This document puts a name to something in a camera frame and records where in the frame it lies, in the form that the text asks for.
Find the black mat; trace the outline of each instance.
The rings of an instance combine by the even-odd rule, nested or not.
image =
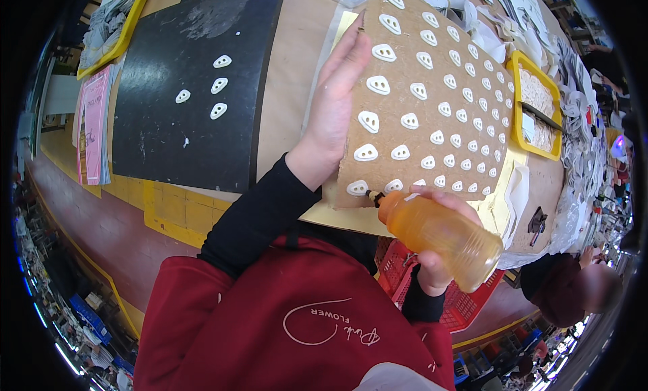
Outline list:
[[[138,22],[119,83],[113,173],[231,192],[257,180],[261,104],[283,0],[190,0]],[[215,69],[228,55],[232,63]],[[211,93],[220,77],[227,86]],[[176,104],[182,89],[189,100]],[[216,103],[227,104],[217,120]]]

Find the red hoodie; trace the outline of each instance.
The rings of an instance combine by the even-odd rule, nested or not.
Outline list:
[[[217,227],[203,254],[222,238]],[[351,390],[383,362],[454,389],[446,328],[408,322],[338,247],[304,236],[297,250],[285,243],[273,241],[236,280],[204,259],[165,260],[142,328],[136,391]]]

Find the pink booklet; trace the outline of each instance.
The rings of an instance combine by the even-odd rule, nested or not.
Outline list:
[[[98,185],[102,170],[104,123],[109,99],[111,66],[93,75],[81,90],[77,132],[77,171],[79,184]]]

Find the hand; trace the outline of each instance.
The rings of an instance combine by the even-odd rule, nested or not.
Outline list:
[[[320,70],[308,125],[286,155],[290,171],[315,191],[338,168],[351,120],[351,90],[371,59],[371,39],[362,27],[364,12],[351,24]]]
[[[585,249],[583,249],[582,254],[580,255],[580,261],[578,262],[580,268],[585,268],[591,265],[593,260],[594,260],[594,247],[586,246]]]
[[[457,211],[478,226],[483,226],[477,211],[454,194],[436,191],[425,185],[412,185],[409,192],[416,192],[427,199],[436,201],[445,208]],[[432,250],[424,250],[418,254],[418,262],[421,264],[421,269],[418,271],[417,278],[423,292],[432,297],[443,294],[452,281],[452,276],[443,266],[441,256]]]

